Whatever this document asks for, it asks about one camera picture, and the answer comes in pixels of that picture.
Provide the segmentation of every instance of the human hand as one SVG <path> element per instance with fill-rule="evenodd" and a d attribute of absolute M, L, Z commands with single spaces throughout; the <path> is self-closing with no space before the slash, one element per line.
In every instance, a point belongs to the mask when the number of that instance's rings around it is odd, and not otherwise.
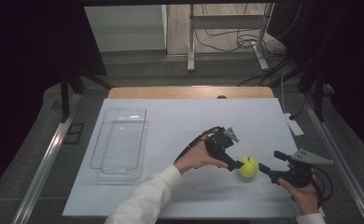
<path fill-rule="evenodd" d="M 208 152 L 205 148 L 204 140 L 208 138 L 206 135 L 202 141 L 198 142 L 194 147 L 189 149 L 189 151 L 182 156 L 179 160 L 174 163 L 174 166 L 181 174 L 184 174 L 186 171 L 191 168 L 200 168 L 207 164 L 213 164 L 217 167 L 227 168 L 228 164 L 224 161 L 219 161 L 212 158 L 208 155 Z"/>
<path fill-rule="evenodd" d="M 312 183 L 301 189 L 293 187 L 282 178 L 278 179 L 278 183 L 290 194 L 292 194 L 302 216 L 319 212 L 318 197 Z"/>

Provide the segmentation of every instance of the clear plastic container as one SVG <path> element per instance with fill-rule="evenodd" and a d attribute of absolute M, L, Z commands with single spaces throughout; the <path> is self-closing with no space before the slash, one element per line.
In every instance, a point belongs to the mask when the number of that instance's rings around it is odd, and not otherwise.
<path fill-rule="evenodd" d="M 109 108 L 105 112 L 91 168 L 99 177 L 115 180 L 139 178 L 147 128 L 144 108 Z"/>

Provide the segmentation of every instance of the white tabletop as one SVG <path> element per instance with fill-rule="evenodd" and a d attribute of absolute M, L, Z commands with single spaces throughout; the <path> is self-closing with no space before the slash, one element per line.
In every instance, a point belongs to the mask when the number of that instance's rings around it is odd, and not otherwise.
<path fill-rule="evenodd" d="M 142 177 L 127 183 L 99 181 L 90 162 L 106 110 L 138 107 L 147 110 L 148 121 Z M 227 148 L 235 160 L 249 156 L 273 170 L 287 170 L 287 163 L 276 159 L 273 152 L 293 154 L 297 150 L 277 99 L 105 100 L 63 215 L 110 215 L 149 174 L 171 164 L 189 142 L 215 126 L 232 127 L 240 139 Z M 297 214 L 290 195 L 263 173 L 244 178 L 236 170 L 229 172 L 208 165 L 184 174 L 183 183 L 160 217 L 262 218 Z"/>

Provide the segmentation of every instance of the white shirt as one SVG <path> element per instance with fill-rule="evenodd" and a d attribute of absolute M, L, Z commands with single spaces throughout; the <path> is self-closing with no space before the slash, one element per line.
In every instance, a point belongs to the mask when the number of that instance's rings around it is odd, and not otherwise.
<path fill-rule="evenodd" d="M 173 190 L 181 182 L 182 175 L 175 166 L 169 165 L 160 173 L 151 175 L 115 209 L 105 223 L 156 223 L 160 210 L 170 201 Z M 319 213 L 300 216 L 296 219 L 299 224 L 325 223 Z"/>

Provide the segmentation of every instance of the power strip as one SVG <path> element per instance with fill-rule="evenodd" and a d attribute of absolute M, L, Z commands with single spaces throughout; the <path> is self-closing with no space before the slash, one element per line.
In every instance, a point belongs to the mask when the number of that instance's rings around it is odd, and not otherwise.
<path fill-rule="evenodd" d="M 290 113 L 285 113 L 285 120 L 287 121 L 287 126 L 289 126 L 290 131 L 292 132 L 293 136 L 300 137 L 304 135 L 303 130 L 296 122 L 296 120 L 289 119 Z"/>

